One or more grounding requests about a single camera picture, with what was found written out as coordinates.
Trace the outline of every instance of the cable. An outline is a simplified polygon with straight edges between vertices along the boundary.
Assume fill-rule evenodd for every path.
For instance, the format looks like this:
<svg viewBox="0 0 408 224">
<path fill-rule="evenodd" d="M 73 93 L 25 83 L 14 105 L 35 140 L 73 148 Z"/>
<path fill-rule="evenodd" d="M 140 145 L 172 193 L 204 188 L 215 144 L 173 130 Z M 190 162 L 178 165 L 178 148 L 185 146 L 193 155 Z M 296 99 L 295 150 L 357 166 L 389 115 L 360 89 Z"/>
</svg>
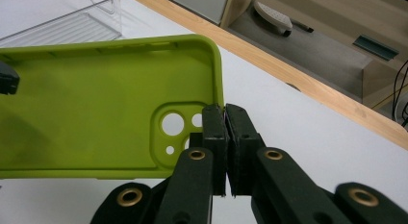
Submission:
<svg viewBox="0 0 408 224">
<path fill-rule="evenodd" d="M 403 119 L 406 119 L 406 118 L 405 118 L 405 114 L 408 115 L 407 108 L 408 108 L 408 102 L 405 104 L 404 109 L 402 109 L 402 114 L 401 114 L 401 116 L 402 116 Z"/>
<path fill-rule="evenodd" d="M 404 120 L 404 122 L 402 122 L 401 126 L 405 128 L 407 123 L 408 123 L 408 117 Z"/>
<path fill-rule="evenodd" d="M 398 102 L 398 100 L 399 100 L 399 95 L 401 94 L 402 88 L 403 88 L 404 83 L 405 83 L 405 79 L 406 79 L 407 74 L 408 74 L 408 67 L 407 67 L 407 69 L 406 69 L 406 71 L 405 71 L 404 78 L 402 79 L 401 87 L 399 88 L 399 91 L 398 91 L 398 96 L 395 98 L 395 94 L 396 94 L 396 89 L 395 89 L 395 88 L 396 88 L 396 81 L 397 81 L 397 79 L 398 79 L 399 73 L 401 73 L 402 69 L 404 68 L 404 66 L 405 66 L 407 63 L 408 63 L 408 60 L 407 60 L 407 61 L 405 62 L 405 64 L 403 64 L 402 67 L 398 70 L 398 72 L 396 73 L 396 76 L 395 76 L 395 80 L 394 80 L 393 110 L 391 111 L 391 117 L 392 117 L 392 120 L 393 120 L 393 121 L 396 121 L 396 117 L 395 117 L 396 104 L 397 104 L 397 102 Z"/>
</svg>

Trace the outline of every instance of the white tabletop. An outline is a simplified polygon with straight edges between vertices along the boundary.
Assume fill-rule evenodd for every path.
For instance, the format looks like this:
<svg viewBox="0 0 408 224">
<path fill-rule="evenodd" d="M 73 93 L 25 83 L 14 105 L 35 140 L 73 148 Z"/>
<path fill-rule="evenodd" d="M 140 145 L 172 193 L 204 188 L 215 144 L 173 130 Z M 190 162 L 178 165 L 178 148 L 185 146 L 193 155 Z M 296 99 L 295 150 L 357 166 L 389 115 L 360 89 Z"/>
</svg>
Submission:
<svg viewBox="0 0 408 224">
<path fill-rule="evenodd" d="M 123 36 L 191 31 L 134 0 L 121 0 Z M 329 191 L 357 182 L 408 211 L 408 152 L 219 48 L 224 101 L 244 107 L 267 146 L 284 149 Z M 161 180 L 135 180 L 154 186 Z M 127 180 L 0 180 L 0 223 L 89 223 L 109 192 Z M 215 197 L 213 223 L 254 223 L 249 197 Z"/>
</svg>

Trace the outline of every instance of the transparent plastic tray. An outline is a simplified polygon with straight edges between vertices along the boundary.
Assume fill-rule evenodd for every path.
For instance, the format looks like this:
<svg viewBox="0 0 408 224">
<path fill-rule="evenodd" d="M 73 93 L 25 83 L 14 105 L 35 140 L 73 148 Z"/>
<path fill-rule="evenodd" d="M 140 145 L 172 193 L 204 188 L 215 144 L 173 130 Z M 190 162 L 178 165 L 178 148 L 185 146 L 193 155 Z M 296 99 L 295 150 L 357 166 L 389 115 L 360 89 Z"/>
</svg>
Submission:
<svg viewBox="0 0 408 224">
<path fill-rule="evenodd" d="M 120 0 L 0 0 L 0 47 L 113 40 Z"/>
</svg>

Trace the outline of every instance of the green phone case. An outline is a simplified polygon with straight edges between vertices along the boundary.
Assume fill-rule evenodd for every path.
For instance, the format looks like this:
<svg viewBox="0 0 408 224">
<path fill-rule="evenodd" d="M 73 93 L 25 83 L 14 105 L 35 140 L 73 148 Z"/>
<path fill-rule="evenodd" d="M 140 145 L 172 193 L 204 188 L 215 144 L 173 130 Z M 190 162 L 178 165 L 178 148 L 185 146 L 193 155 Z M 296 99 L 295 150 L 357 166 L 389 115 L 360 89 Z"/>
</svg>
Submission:
<svg viewBox="0 0 408 224">
<path fill-rule="evenodd" d="M 223 105 L 219 51 L 198 35 L 4 48 L 0 60 L 20 76 L 0 95 L 0 178 L 166 177 L 202 130 L 193 117 Z M 164 127 L 172 117 L 180 134 Z"/>
</svg>

